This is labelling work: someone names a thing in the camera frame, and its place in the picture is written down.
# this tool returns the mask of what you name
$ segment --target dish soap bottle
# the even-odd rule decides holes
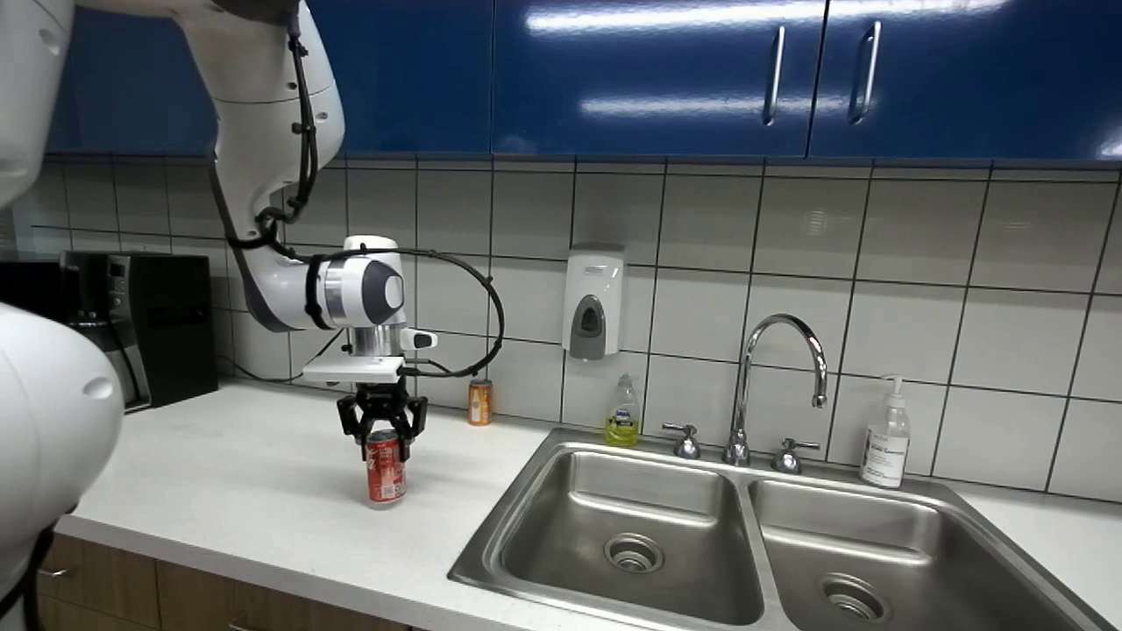
[[[606,447],[625,447],[625,449],[635,449],[642,442],[638,396],[635,396],[633,376],[620,376],[618,393],[612,396],[601,440]]]
[[[864,479],[878,486],[900,486],[910,464],[911,429],[906,403],[906,379],[895,379],[886,396],[886,417],[870,430]]]

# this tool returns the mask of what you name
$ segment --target double sink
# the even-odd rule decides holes
[[[638,629],[1113,629],[953,492],[606,449],[555,430],[452,577]]]

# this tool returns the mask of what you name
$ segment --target red soda can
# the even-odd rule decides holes
[[[364,486],[372,506],[396,506],[408,492],[408,465],[401,464],[401,440],[376,430],[364,442]]]

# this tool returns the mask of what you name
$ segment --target kitchen counter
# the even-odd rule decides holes
[[[331,393],[224,386],[130,414],[61,533],[414,629],[620,629],[447,577],[545,440],[432,414],[408,497],[372,509]],[[959,492],[1122,629],[1122,506]]]

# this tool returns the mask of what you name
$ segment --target black appliance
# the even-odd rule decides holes
[[[65,264],[0,264],[0,303],[94,340],[130,412],[217,388],[209,257],[70,253]]]

